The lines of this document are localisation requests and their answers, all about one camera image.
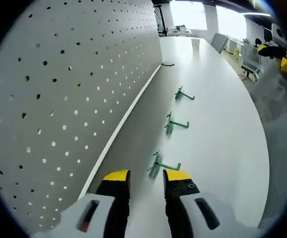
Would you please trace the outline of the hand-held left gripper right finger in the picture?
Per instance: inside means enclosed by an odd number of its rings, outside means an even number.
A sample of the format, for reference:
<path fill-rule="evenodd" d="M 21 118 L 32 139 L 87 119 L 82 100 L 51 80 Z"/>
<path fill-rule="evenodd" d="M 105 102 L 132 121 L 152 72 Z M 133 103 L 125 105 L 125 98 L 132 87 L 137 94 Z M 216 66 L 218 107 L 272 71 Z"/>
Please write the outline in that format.
<path fill-rule="evenodd" d="M 238 222 L 232 208 L 200 191 L 182 171 L 163 170 L 165 213 L 173 238 L 255 238 L 256 228 Z"/>

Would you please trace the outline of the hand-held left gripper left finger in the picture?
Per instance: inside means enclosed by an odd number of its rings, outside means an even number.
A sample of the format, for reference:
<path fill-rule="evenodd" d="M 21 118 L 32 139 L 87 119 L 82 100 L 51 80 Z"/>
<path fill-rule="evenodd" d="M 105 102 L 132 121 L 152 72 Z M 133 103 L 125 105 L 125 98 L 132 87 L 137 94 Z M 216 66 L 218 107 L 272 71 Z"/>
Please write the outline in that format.
<path fill-rule="evenodd" d="M 131 171 L 112 172 L 95 193 L 87 193 L 60 214 L 60 221 L 33 238 L 123 238 L 130 214 Z"/>

